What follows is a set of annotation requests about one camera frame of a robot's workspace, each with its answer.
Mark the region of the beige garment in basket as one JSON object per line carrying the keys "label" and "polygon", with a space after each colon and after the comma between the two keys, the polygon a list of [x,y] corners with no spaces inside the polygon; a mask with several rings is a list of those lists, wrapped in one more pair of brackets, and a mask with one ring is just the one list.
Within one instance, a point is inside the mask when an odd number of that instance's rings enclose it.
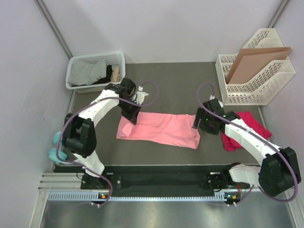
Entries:
{"label": "beige garment in basket", "polygon": [[112,68],[111,82],[116,83],[120,81],[119,67]]}

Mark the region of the white perforated laundry basket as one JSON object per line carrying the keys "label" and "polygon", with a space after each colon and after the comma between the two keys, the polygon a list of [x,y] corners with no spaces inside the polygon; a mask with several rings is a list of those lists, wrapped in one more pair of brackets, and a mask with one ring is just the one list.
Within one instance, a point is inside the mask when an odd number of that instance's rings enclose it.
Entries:
{"label": "white perforated laundry basket", "polygon": [[66,88],[78,93],[101,91],[109,83],[120,84],[125,78],[122,52],[72,57],[66,72]]}

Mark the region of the black garment in basket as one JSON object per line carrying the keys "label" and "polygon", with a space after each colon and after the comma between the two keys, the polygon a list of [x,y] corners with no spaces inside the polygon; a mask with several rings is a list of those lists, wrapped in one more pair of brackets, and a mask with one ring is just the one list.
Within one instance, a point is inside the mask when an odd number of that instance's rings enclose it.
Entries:
{"label": "black garment in basket", "polygon": [[69,83],[72,86],[90,86],[106,84],[111,81],[112,65],[106,67],[92,67],[90,70],[83,70],[81,73],[72,73]]}

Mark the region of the cream file organizer rack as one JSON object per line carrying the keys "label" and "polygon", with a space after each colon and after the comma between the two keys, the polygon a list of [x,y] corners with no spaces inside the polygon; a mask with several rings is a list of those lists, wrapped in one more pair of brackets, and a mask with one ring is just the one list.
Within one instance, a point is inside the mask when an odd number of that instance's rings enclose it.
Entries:
{"label": "cream file organizer rack", "polygon": [[237,54],[218,55],[215,63],[221,98],[225,105],[268,105],[296,74],[287,57],[284,60],[270,61],[244,84],[229,85],[226,78],[236,58]]}

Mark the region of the grey t shirt in basket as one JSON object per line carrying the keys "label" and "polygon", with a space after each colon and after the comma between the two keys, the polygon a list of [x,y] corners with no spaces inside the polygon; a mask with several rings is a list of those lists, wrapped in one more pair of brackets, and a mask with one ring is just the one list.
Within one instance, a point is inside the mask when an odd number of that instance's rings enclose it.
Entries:
{"label": "grey t shirt in basket", "polygon": [[67,82],[74,86],[91,85],[105,77],[106,62],[104,60],[100,60],[94,64],[77,61],[72,64]]}

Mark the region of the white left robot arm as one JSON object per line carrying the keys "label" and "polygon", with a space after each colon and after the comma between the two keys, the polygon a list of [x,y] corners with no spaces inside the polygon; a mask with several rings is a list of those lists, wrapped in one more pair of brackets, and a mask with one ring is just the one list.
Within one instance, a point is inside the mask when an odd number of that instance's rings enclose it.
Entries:
{"label": "white left robot arm", "polygon": [[108,177],[102,174],[105,166],[95,151],[97,145],[95,127],[114,107],[121,108],[122,117],[127,123],[137,124],[140,106],[148,95],[135,83],[124,78],[120,84],[108,84],[89,108],[77,114],[64,130],[62,143],[84,165],[86,174],[92,176],[91,182],[97,188],[107,185]]}

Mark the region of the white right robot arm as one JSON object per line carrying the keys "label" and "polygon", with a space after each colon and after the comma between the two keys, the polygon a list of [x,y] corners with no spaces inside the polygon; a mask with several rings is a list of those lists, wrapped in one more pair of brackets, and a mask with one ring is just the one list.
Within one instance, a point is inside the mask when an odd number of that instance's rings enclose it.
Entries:
{"label": "white right robot arm", "polygon": [[255,185],[266,195],[277,195],[294,188],[297,193],[301,174],[296,152],[281,148],[259,135],[235,112],[225,112],[219,100],[204,102],[197,109],[194,129],[210,134],[223,133],[236,141],[258,162],[258,166],[233,163],[222,172],[222,183],[233,188],[239,182]]}

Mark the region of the pink t shirt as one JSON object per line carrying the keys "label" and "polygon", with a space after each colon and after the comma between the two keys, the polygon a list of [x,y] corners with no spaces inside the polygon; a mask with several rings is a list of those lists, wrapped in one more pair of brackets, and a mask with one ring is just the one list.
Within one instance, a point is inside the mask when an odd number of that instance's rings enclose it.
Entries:
{"label": "pink t shirt", "polygon": [[197,149],[200,134],[192,128],[195,115],[139,112],[137,124],[120,119],[116,138],[142,140],[159,144]]}

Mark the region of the brown cardboard sheet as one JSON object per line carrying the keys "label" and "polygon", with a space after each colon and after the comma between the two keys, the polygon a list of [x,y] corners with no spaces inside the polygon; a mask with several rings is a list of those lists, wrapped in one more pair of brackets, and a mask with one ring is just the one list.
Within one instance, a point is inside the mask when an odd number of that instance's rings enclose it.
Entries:
{"label": "brown cardboard sheet", "polygon": [[241,49],[226,77],[227,84],[244,84],[256,76],[271,61],[285,60],[290,47]]}

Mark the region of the red folded t shirt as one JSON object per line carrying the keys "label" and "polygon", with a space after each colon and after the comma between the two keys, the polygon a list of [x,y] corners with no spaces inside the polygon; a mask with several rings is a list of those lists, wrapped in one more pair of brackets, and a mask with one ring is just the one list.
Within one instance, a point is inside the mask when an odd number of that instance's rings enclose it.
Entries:
{"label": "red folded t shirt", "polygon": [[[263,138],[269,140],[272,137],[272,133],[266,129],[260,122],[258,122],[250,112],[237,112],[237,115],[244,121],[244,123],[256,131]],[[221,133],[224,149],[228,152],[233,152],[243,147],[232,138]]]}

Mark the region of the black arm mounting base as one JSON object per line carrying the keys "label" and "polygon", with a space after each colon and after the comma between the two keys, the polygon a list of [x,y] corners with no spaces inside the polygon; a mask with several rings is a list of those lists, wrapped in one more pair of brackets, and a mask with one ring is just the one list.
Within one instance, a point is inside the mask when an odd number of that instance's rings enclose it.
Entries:
{"label": "black arm mounting base", "polygon": [[106,166],[102,177],[89,177],[79,166],[57,166],[55,173],[71,173],[81,190],[105,191],[112,196],[213,196],[215,192],[250,188],[228,184],[221,176],[224,165],[134,165]]}

